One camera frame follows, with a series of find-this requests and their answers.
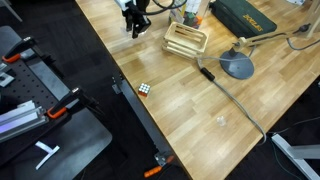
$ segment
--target black floor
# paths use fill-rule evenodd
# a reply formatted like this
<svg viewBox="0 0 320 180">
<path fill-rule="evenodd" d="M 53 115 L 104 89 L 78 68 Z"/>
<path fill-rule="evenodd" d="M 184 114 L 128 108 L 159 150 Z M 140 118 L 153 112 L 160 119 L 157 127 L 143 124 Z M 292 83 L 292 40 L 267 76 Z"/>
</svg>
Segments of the black floor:
<svg viewBox="0 0 320 180">
<path fill-rule="evenodd" d="M 92 161 L 75 179 L 139 180 L 143 172 L 156 166 L 156 152 L 149 136 L 139 123 L 125 97 L 116 95 L 107 50 L 91 28 L 77 4 L 72 0 L 11 0 L 13 8 L 22 17 L 20 23 L 10 12 L 0 8 L 0 26 L 11 26 L 21 37 L 32 35 L 39 47 L 52 55 L 55 64 L 64 74 L 69 87 L 80 85 L 100 102 L 107 118 L 102 123 L 113 134 L 113 142 Z M 291 124 L 320 116 L 319 80 L 297 100 L 272 128 L 282 130 Z M 313 121 L 295 126 L 283 133 L 292 145 L 320 144 L 320 122 Z M 294 179 L 276 161 L 304 179 L 305 177 L 268 141 L 255 147 L 234 169 L 227 179 Z M 309 163 L 320 173 L 319 160 Z M 168 166 L 162 174 L 150 179 L 188 179 L 183 170 Z"/>
</svg>

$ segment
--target metal bracket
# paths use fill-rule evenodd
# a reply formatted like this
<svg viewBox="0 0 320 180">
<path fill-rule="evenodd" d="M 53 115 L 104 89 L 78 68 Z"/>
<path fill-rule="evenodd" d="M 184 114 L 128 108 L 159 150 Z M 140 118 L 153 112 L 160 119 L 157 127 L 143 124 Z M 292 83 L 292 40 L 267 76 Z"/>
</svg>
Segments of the metal bracket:
<svg viewBox="0 0 320 180">
<path fill-rule="evenodd" d="M 0 86 L 1 87 L 6 87 L 13 80 L 14 80 L 14 78 L 12 76 L 0 71 Z"/>
<path fill-rule="evenodd" d="M 163 153 L 158 152 L 154 155 L 154 158 L 158 162 L 159 166 L 164 166 L 166 164 L 166 158 Z"/>
<path fill-rule="evenodd" d="M 298 151 L 295 151 L 294 146 L 290 146 L 279 134 L 272 136 L 272 141 L 308 179 L 320 180 L 319 175 L 310 167 L 304 158 L 301 158 L 300 148 L 298 148 Z M 315 149 L 312 148 L 311 151 L 313 152 L 312 154 L 319 154 L 319 150 L 315 151 Z"/>
<path fill-rule="evenodd" d="M 122 84 L 123 78 L 122 78 L 121 74 L 113 76 L 112 79 L 113 79 L 113 82 L 114 82 L 114 85 L 112 85 L 112 88 L 113 88 L 114 92 L 116 94 L 122 93 L 122 90 L 121 90 L 120 86 Z"/>
<path fill-rule="evenodd" d="M 18 105 L 14 110 L 0 115 L 0 142 L 11 139 L 35 127 L 47 123 L 45 109 L 36 107 L 28 101 Z"/>
</svg>

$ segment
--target rubik's cube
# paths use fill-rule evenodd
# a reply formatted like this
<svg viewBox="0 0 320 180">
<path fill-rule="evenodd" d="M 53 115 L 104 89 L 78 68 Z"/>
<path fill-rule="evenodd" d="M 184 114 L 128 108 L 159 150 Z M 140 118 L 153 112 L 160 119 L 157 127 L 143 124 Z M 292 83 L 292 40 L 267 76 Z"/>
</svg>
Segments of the rubik's cube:
<svg viewBox="0 0 320 180">
<path fill-rule="evenodd" d="M 138 94 L 141 96 L 148 96 L 148 93 L 150 92 L 150 86 L 148 84 L 142 83 L 139 87 Z"/>
</svg>

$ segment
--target small white object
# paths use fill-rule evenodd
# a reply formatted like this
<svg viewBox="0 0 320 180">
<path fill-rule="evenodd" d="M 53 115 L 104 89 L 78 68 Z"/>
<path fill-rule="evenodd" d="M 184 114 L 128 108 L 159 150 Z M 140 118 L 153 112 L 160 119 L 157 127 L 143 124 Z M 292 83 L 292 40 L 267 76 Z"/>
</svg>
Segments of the small white object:
<svg viewBox="0 0 320 180">
<path fill-rule="evenodd" d="M 219 116 L 219 117 L 217 118 L 217 122 L 218 122 L 218 124 L 219 124 L 220 126 L 224 126 L 224 125 L 227 124 L 227 122 L 226 122 L 226 120 L 224 119 L 223 116 Z"/>
<path fill-rule="evenodd" d="M 287 0 L 287 1 L 290 3 L 297 4 L 297 5 L 301 6 L 305 0 Z"/>
<path fill-rule="evenodd" d="M 44 157 L 42 161 L 36 166 L 36 170 L 38 170 L 52 155 L 54 155 L 54 153 L 56 153 L 60 149 L 59 146 L 56 146 L 54 149 L 51 149 L 49 146 L 40 141 L 36 143 L 36 146 L 48 153 L 48 155 L 46 155 L 46 157 Z"/>
<path fill-rule="evenodd" d="M 186 11 L 196 14 L 199 10 L 200 4 L 201 0 L 188 0 L 186 3 Z"/>
<path fill-rule="evenodd" d="M 122 11 L 126 11 L 128 7 L 126 6 L 126 3 L 132 1 L 132 0 L 114 0 L 118 6 L 121 8 Z"/>
<path fill-rule="evenodd" d="M 1 87 L 6 87 L 8 84 L 10 84 L 14 78 L 4 72 L 0 72 L 0 77 L 3 77 L 4 80 L 3 81 L 0 81 L 0 86 Z"/>
</svg>

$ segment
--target orange clamp handle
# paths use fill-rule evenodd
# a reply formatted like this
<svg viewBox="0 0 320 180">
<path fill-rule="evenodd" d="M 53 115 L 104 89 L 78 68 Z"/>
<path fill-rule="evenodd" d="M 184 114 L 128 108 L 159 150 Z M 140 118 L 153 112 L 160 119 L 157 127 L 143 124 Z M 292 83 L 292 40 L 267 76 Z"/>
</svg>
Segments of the orange clamp handle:
<svg viewBox="0 0 320 180">
<path fill-rule="evenodd" d="M 4 60 L 7 63 L 13 63 L 15 61 L 17 61 L 18 59 L 20 59 L 21 55 L 20 54 L 16 54 L 14 56 L 12 56 L 11 58 L 5 58 L 4 56 L 2 56 L 2 60 Z"/>
<path fill-rule="evenodd" d="M 166 160 L 166 163 L 171 163 L 172 161 L 173 161 L 173 159 L 174 159 L 174 156 L 172 155 L 172 156 L 169 156 L 168 158 L 167 158 L 167 160 Z"/>
<path fill-rule="evenodd" d="M 57 119 L 58 117 L 60 117 L 63 113 L 65 113 L 67 111 L 67 108 L 66 107 L 63 107 L 61 108 L 58 112 L 56 112 L 55 114 L 51 114 L 51 109 L 50 108 L 48 111 L 47 111 L 47 115 L 51 118 L 51 119 Z"/>
<path fill-rule="evenodd" d="M 150 177 L 150 176 L 152 176 L 152 175 L 154 175 L 154 174 L 157 174 L 157 173 L 160 172 L 161 170 L 162 170 L 162 167 L 161 167 L 161 166 L 157 166 L 157 167 L 155 167 L 155 168 L 152 168 L 151 170 L 146 171 L 146 172 L 144 173 L 144 177 L 145 177 L 145 178 L 148 178 L 148 177 Z"/>
</svg>

